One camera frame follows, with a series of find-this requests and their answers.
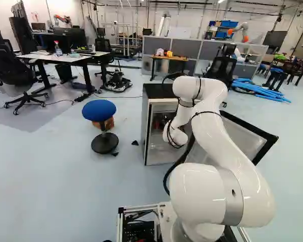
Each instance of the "office chair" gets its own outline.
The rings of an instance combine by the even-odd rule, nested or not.
[[[215,57],[204,77],[222,81],[228,89],[232,84],[232,74],[237,60],[228,56]]]
[[[108,39],[104,39],[104,38],[95,39],[95,51],[102,51],[102,52],[112,53],[110,41]],[[103,58],[102,62],[104,62],[104,64],[110,64],[114,60],[115,60],[115,58],[112,54],[112,55],[108,55],[108,57],[106,57],[106,58]],[[95,74],[95,76],[97,76],[97,75],[102,74],[102,72],[94,73],[94,74]],[[114,72],[107,71],[107,74],[113,76]]]
[[[44,101],[38,100],[35,97],[44,96],[45,98],[48,98],[48,93],[27,94],[26,91],[28,91],[38,79],[26,64],[15,58],[2,41],[0,41],[0,80],[6,84],[3,89],[9,96],[16,97],[23,94],[22,97],[4,104],[5,108],[9,108],[10,104],[20,102],[13,112],[14,115],[19,114],[18,110],[24,106],[26,102],[33,101],[40,103],[42,107],[46,106]]]

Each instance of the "blue stool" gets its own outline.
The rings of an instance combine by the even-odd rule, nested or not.
[[[118,137],[115,134],[107,133],[105,126],[105,121],[112,118],[116,110],[115,104],[103,99],[88,102],[82,109],[83,117],[92,122],[99,122],[103,132],[92,140],[91,148],[96,153],[108,154],[119,144]]]

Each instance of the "desk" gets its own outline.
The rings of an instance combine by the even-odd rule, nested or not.
[[[153,67],[151,68],[151,78],[150,78],[150,81],[152,81],[155,78],[155,75],[154,75],[155,60],[157,60],[157,59],[169,59],[170,61],[179,61],[179,62],[182,62],[181,72],[184,71],[185,63],[188,61],[187,57],[179,57],[179,56],[167,57],[167,56],[156,56],[156,55],[153,55],[152,59],[153,59]]]
[[[103,84],[105,84],[107,82],[107,65],[109,62],[104,62],[103,58],[109,57],[109,55],[112,55],[112,53],[97,51],[94,54],[81,53],[80,55],[89,56],[92,59],[95,59],[96,60],[95,62],[100,61],[101,72],[102,72],[102,82],[103,82]]]
[[[79,66],[83,68],[83,73],[84,73],[84,79],[86,83],[86,89],[88,93],[94,92],[92,84],[91,84],[91,79],[90,79],[90,74],[87,68],[87,60],[90,58],[89,56],[80,56],[80,57],[69,57],[66,55],[63,56],[55,56],[55,55],[42,55],[42,54],[25,54],[25,55],[19,55],[17,56],[18,58],[22,59],[37,59],[36,64],[38,65],[40,75],[42,78],[42,81],[44,82],[44,87],[34,91],[33,93],[38,93],[43,90],[50,89],[51,87],[56,86],[56,84],[51,84],[49,83],[43,61],[47,63],[52,63],[52,64],[69,64],[72,66]]]

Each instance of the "box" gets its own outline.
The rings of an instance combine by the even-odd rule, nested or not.
[[[230,27],[230,20],[222,20],[221,27]]]

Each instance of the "chair leg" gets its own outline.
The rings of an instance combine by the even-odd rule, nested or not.
[[[27,101],[26,99],[23,99],[23,100],[19,103],[19,105],[15,108],[15,111],[18,111],[19,108],[21,108],[23,105],[25,105],[26,101]]]
[[[38,100],[38,99],[36,99],[36,98],[33,98],[33,97],[30,97],[29,99],[30,99],[31,101],[33,101],[33,102],[45,103],[44,101],[40,101],[40,100]]]
[[[48,93],[47,92],[45,92],[45,93],[42,93],[42,94],[31,94],[31,95],[29,95],[30,97],[43,97],[43,96],[48,96]]]
[[[20,102],[20,101],[23,101],[25,99],[25,97],[19,97],[13,101],[10,101],[10,102],[5,102],[5,104],[12,104],[12,103],[16,103],[16,102]]]

